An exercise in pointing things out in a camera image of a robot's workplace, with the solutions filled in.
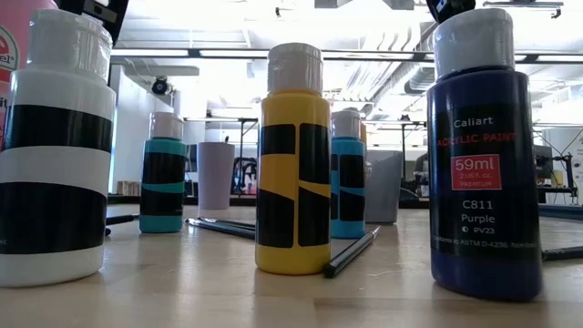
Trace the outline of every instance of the white bottle cap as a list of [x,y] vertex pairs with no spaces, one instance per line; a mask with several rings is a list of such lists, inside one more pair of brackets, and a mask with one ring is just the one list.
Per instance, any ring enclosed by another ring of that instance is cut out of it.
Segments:
[[32,14],[29,66],[52,67],[107,82],[111,47],[111,35],[89,18],[56,9]]
[[434,33],[435,78],[473,67],[514,67],[512,17],[504,9],[455,15]]
[[267,55],[269,92],[311,90],[322,94],[322,52],[302,43],[281,44]]
[[356,108],[332,113],[332,137],[361,137],[361,114]]
[[150,138],[182,140],[184,121],[171,112],[154,112],[149,115]]

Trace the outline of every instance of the black stripe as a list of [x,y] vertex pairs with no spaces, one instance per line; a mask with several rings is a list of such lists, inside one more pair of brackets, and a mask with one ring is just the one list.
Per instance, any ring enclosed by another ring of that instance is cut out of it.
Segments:
[[293,247],[293,200],[273,192],[257,192],[257,237],[260,245]]
[[142,183],[177,183],[184,181],[186,158],[165,153],[144,153]]
[[139,198],[141,215],[182,215],[184,193],[167,193],[142,188]]
[[2,149],[68,146],[111,152],[112,122],[71,109],[15,105],[6,113]]
[[340,186],[347,188],[364,188],[363,156],[340,156]]
[[338,220],[338,195],[335,193],[330,197],[330,220]]
[[0,184],[0,253],[77,251],[103,244],[107,198],[38,182]]
[[300,180],[330,183],[329,130],[316,124],[300,125]]
[[338,155],[332,154],[330,156],[330,160],[332,161],[331,164],[332,170],[338,170]]
[[330,242],[330,199],[300,188],[298,193],[298,243],[300,246]]
[[261,128],[261,155],[295,154],[295,126],[273,125]]
[[364,196],[340,190],[340,220],[364,220]]

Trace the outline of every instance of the red label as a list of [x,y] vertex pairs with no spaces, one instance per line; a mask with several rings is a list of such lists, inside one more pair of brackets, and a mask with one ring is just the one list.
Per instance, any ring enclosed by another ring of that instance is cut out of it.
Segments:
[[0,82],[10,81],[10,72],[19,67],[18,44],[8,30],[0,26]]
[[452,157],[452,190],[501,190],[500,158],[493,155]]

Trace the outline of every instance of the black pencil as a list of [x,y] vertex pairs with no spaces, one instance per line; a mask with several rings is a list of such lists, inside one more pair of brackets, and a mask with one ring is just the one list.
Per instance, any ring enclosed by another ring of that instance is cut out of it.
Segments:
[[210,223],[227,224],[227,225],[230,225],[233,227],[239,227],[239,228],[247,229],[250,231],[255,231],[255,224],[251,224],[251,223],[237,222],[237,221],[231,221],[231,220],[212,219],[212,218],[203,218],[203,217],[200,217],[199,220],[204,220],[204,221],[210,222]]
[[243,229],[235,226],[231,226],[228,224],[221,224],[217,222],[208,222],[204,220],[194,220],[188,219],[187,223],[193,225],[195,227],[200,227],[212,231],[228,233],[234,236],[239,236],[242,238],[255,240],[255,231],[250,231],[248,229]]
[[109,218],[106,218],[106,225],[114,225],[114,224],[132,222],[133,220],[137,219],[138,216],[139,216],[139,214],[129,214],[129,215],[119,215],[116,217],[109,217]]
[[543,261],[583,259],[583,246],[543,251]]
[[334,278],[338,275],[355,257],[362,253],[376,238],[381,229],[380,226],[365,234],[358,241],[353,242],[344,251],[336,255],[328,264],[324,266],[324,278]]

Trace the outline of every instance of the paint bottle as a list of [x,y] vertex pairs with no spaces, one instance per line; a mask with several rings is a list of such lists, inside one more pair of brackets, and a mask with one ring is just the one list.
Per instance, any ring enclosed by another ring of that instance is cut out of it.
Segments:
[[184,121],[174,113],[150,115],[139,200],[139,229],[142,232],[182,230],[186,165],[186,145],[181,141],[183,129]]
[[330,105],[322,53],[300,43],[268,54],[261,103],[255,262],[266,272],[310,274],[330,260]]
[[531,300],[542,284],[536,173],[512,18],[502,9],[468,11],[437,27],[434,41],[432,274],[463,294]]
[[116,94],[111,36],[60,10],[32,15],[0,153],[0,285],[64,282],[103,261]]
[[26,66],[30,15],[37,9],[55,9],[52,0],[3,0],[0,5],[0,143],[8,110],[10,73]]
[[364,155],[357,110],[332,113],[332,238],[355,239],[365,234]]

